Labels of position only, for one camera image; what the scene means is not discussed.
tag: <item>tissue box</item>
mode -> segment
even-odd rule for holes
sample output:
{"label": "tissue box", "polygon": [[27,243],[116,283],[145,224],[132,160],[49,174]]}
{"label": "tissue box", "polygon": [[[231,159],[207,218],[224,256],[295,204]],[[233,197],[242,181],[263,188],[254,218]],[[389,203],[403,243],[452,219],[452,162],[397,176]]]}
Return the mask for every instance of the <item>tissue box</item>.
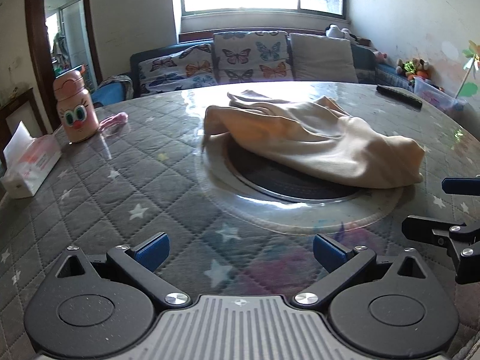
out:
{"label": "tissue box", "polygon": [[10,197],[22,199],[37,193],[62,152],[53,135],[32,138],[20,122],[3,154],[7,171],[0,181]]}

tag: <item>black remote control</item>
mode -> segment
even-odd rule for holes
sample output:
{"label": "black remote control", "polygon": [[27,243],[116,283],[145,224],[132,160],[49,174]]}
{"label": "black remote control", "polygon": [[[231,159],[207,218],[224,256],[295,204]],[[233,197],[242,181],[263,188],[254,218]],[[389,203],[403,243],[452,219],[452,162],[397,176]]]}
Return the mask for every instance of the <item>black remote control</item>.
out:
{"label": "black remote control", "polygon": [[399,102],[411,105],[414,108],[422,109],[422,101],[414,95],[409,95],[397,89],[383,85],[377,85],[377,92],[381,95],[398,100]]}

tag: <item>folded towel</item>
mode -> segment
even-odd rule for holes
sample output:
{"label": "folded towel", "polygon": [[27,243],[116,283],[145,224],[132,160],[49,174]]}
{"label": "folded towel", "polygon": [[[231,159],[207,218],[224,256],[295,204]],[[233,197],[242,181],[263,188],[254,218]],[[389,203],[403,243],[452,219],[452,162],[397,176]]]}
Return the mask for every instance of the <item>folded towel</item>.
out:
{"label": "folded towel", "polygon": [[396,188],[423,180],[424,150],[411,138],[387,137],[328,97],[314,102],[228,94],[230,107],[205,112],[205,138],[230,132],[244,149],[308,175],[363,188]]}

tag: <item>butterfly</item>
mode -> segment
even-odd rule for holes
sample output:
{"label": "butterfly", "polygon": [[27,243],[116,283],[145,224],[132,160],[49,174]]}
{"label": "butterfly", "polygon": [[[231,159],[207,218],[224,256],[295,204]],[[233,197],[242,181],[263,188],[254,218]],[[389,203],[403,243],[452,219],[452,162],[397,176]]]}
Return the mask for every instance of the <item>butterfly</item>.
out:
{"label": "butterfly", "polygon": [[258,36],[264,36],[265,34],[268,34],[270,36],[277,36],[278,31],[255,31],[255,35]]}
{"label": "butterfly", "polygon": [[200,50],[200,51],[205,51],[206,53],[212,53],[212,50],[210,49],[209,44],[199,44],[198,46],[193,46],[189,49],[186,49],[184,52],[180,54],[178,57],[179,59],[184,59],[188,54],[190,54],[193,50]]}
{"label": "butterfly", "polygon": [[160,69],[164,65],[168,66],[169,68],[177,66],[177,64],[172,61],[172,57],[168,56],[164,59],[156,59],[155,61],[153,61],[152,62],[152,69],[150,71],[156,71],[157,69]]}
{"label": "butterfly", "polygon": [[235,65],[237,62],[246,64],[248,62],[248,54],[250,54],[251,49],[245,49],[240,51],[238,54],[235,54],[227,49],[222,49],[222,51],[226,56],[226,61],[231,65]]}
{"label": "butterfly", "polygon": [[156,86],[156,85],[168,83],[170,81],[178,81],[183,79],[185,79],[185,77],[179,76],[177,73],[169,73],[169,74],[164,74],[162,76],[158,76],[155,80],[149,83],[148,86]]}
{"label": "butterfly", "polygon": [[221,34],[223,39],[231,39],[231,38],[245,38],[245,33],[244,32],[224,32]]}
{"label": "butterfly", "polygon": [[138,78],[140,80],[146,79],[145,73],[143,73],[142,67],[138,66]]}
{"label": "butterfly", "polygon": [[140,93],[143,95],[148,95],[148,93],[150,93],[145,84],[142,84],[140,86]]}
{"label": "butterfly", "polygon": [[266,79],[272,77],[286,77],[287,76],[287,69],[285,67],[285,62],[280,62],[276,68],[271,68],[265,66],[264,64],[260,65],[260,69],[263,72],[263,76]]}
{"label": "butterfly", "polygon": [[210,67],[210,62],[203,61],[202,64],[188,64],[187,66],[185,66],[185,71],[187,72],[187,77],[191,77],[199,71],[206,71],[208,73],[211,73],[212,68]]}
{"label": "butterfly", "polygon": [[229,77],[231,84],[253,82],[253,80],[251,79],[252,75],[254,75],[253,69],[248,69],[244,71],[241,76],[239,76],[237,73],[234,73],[231,70],[225,70],[225,73]]}
{"label": "butterfly", "polygon": [[217,82],[212,76],[197,76],[193,78],[193,87],[194,88],[201,88],[202,86],[212,86],[217,85]]}
{"label": "butterfly", "polygon": [[273,61],[278,61],[280,59],[280,42],[275,43],[270,50],[261,42],[255,42],[257,45],[257,50],[260,52],[260,58],[264,61],[268,61],[272,57]]}

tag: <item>butterfly cushion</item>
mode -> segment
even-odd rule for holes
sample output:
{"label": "butterfly cushion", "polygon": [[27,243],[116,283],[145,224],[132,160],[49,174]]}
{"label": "butterfly cushion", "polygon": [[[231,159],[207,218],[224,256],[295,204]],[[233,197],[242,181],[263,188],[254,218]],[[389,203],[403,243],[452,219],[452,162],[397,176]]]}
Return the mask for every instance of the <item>butterfly cushion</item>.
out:
{"label": "butterfly cushion", "polygon": [[358,84],[349,40],[291,33],[290,41],[296,80]]}
{"label": "butterfly cushion", "polygon": [[284,31],[216,33],[214,47],[219,84],[293,79]]}
{"label": "butterfly cushion", "polygon": [[141,96],[217,85],[212,49],[200,44],[138,64]]}

